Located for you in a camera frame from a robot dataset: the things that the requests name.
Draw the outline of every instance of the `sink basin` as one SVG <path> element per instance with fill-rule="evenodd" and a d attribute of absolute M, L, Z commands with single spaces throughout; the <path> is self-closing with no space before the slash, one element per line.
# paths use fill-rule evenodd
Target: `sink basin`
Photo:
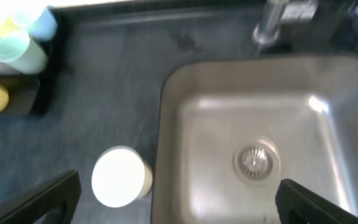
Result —
<path fill-rule="evenodd" d="M 152 224 L 280 223 L 284 178 L 358 216 L 358 58 L 206 62 L 171 75 Z"/>

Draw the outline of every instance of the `light blue cup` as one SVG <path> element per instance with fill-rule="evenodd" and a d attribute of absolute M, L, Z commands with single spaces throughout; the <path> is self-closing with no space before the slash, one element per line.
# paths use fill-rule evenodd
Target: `light blue cup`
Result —
<path fill-rule="evenodd" d="M 11 21 L 39 41 L 51 40 L 57 30 L 56 20 L 45 6 L 29 6 L 18 10 L 12 14 Z"/>
<path fill-rule="evenodd" d="M 23 74 L 37 74 L 47 66 L 48 57 L 27 32 L 17 30 L 0 39 L 0 62 Z"/>

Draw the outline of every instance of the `black tray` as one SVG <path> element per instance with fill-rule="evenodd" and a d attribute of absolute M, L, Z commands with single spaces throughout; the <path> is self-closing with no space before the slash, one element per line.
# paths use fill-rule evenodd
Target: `black tray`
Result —
<path fill-rule="evenodd" d="M 0 75 L 0 84 L 9 93 L 8 105 L 0 112 L 0 118 L 42 116 L 46 112 L 62 65 L 69 30 L 66 20 L 57 12 L 53 14 L 58 22 L 56 34 L 51 41 L 39 43 L 49 57 L 45 70 L 36 75 Z"/>

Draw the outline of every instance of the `sink drain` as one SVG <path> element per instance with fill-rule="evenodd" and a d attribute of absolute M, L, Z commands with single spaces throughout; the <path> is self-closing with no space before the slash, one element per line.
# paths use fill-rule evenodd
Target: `sink drain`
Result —
<path fill-rule="evenodd" d="M 276 178 L 279 159 L 274 145 L 264 139 L 250 142 L 234 155 L 234 168 L 244 182 L 265 184 Z"/>

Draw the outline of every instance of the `white lid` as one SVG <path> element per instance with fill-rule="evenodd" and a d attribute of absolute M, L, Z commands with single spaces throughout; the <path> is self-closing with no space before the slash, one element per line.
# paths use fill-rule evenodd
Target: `white lid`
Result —
<path fill-rule="evenodd" d="M 126 146 L 108 149 L 96 162 L 92 190 L 105 206 L 122 207 L 134 201 L 142 190 L 145 168 L 142 158 Z"/>

